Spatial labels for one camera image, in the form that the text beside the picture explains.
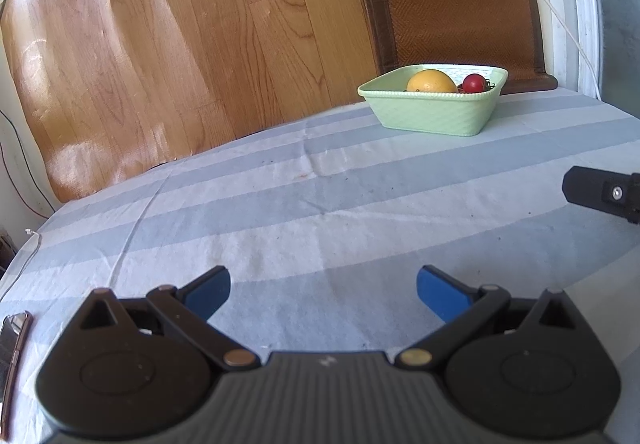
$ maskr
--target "plastic basket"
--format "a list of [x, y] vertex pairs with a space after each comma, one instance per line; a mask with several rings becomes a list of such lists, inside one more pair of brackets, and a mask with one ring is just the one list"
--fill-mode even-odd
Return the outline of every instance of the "plastic basket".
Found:
[[[476, 94], [405, 91], [411, 77], [424, 69], [441, 70], [456, 85], [469, 74], [481, 74], [495, 87]], [[358, 94], [367, 100], [380, 123], [387, 128], [476, 135], [491, 117], [508, 75], [503, 68], [482, 65], [408, 65], [360, 85]]]

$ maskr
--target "red cherry tomato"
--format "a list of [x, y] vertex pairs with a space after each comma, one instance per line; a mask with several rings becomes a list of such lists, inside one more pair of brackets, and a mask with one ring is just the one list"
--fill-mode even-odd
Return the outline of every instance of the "red cherry tomato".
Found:
[[474, 94], [476, 92], [485, 92], [489, 90], [488, 81], [479, 74], [469, 74], [462, 82], [462, 88], [467, 94]]

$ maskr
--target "orange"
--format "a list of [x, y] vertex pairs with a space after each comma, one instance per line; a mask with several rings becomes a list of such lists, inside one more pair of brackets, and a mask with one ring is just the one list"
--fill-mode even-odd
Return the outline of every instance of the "orange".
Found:
[[407, 92], [458, 92], [453, 80], [437, 69], [426, 69], [414, 74], [406, 85]]

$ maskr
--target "red wire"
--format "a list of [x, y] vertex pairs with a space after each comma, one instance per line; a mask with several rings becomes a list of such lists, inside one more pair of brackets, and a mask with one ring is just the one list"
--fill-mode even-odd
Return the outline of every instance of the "red wire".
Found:
[[20, 197], [20, 200], [22, 201], [22, 203], [27, 206], [27, 208], [29, 208], [33, 213], [35, 213], [38, 217], [42, 217], [46, 220], [49, 220], [49, 217], [45, 217], [44, 215], [42, 215], [41, 213], [38, 213], [35, 209], [33, 209], [31, 206], [29, 206], [27, 204], [27, 202], [25, 201], [25, 199], [22, 198], [22, 195], [20, 195], [20, 192], [18, 191], [18, 187], [15, 185], [14, 180], [11, 178], [11, 174], [9, 173], [9, 169], [6, 167], [6, 160], [4, 159], [4, 150], [2, 150], [2, 143], [0, 143], [0, 154], [2, 154], [2, 164], [4, 164], [4, 169], [6, 170], [6, 176], [9, 178], [9, 180], [11, 181], [11, 185], [14, 187], [15, 193], [18, 194], [18, 197]]

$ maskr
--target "white cord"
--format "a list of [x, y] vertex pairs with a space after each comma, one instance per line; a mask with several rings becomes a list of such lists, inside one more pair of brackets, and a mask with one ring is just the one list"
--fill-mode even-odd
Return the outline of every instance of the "white cord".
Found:
[[602, 97], [600, 96], [600, 90], [598, 88], [598, 76], [596, 76], [596, 71], [593, 68], [593, 65], [591, 65], [591, 62], [589, 60], [589, 56], [587, 56], [587, 53], [584, 52], [584, 49], [582, 48], [582, 46], [580, 45], [580, 43], [578, 42], [578, 40], [575, 39], [575, 36], [573, 35], [573, 33], [569, 30], [569, 27], [567, 26], [566, 23], [564, 23], [564, 20], [562, 20], [562, 18], [560, 18], [560, 15], [558, 13], [558, 11], [556, 10], [555, 7], [553, 7], [551, 5], [551, 2], [549, 2], [548, 0], [543, 0], [544, 3], [549, 6], [549, 9], [551, 9], [551, 12], [556, 16], [556, 18], [558, 19], [558, 22], [560, 22], [560, 25], [564, 28], [564, 30], [566, 31], [566, 34], [569, 35], [569, 38], [571, 38], [575, 44], [575, 47], [578, 48], [578, 52], [580, 52], [580, 55], [584, 58], [585, 63], [587, 64], [587, 67], [589, 67], [589, 71], [591, 72], [591, 77], [593, 78], [593, 82], [595, 84], [595, 88], [596, 88], [596, 97], [602, 101]]
[[20, 268], [20, 271], [18, 272], [18, 274], [15, 277], [14, 281], [12, 282], [12, 284], [7, 288], [6, 291], [4, 291], [4, 293], [2, 293], [2, 296], [0, 296], [0, 302], [2, 302], [4, 297], [9, 293], [11, 288], [15, 285], [15, 282], [17, 282], [19, 280], [19, 278], [22, 276], [22, 272], [25, 270], [25, 268], [27, 267], [29, 262], [31, 262], [33, 257], [36, 255], [36, 253], [38, 252], [38, 249], [40, 249], [40, 242], [42, 241], [42, 236], [37, 231], [33, 231], [33, 230], [30, 230], [30, 229], [27, 229], [25, 231], [27, 232], [28, 235], [36, 235], [38, 237], [38, 241], [36, 242], [36, 248], [33, 251], [31, 251], [31, 254], [24, 261], [24, 264], [22, 264], [22, 267]]

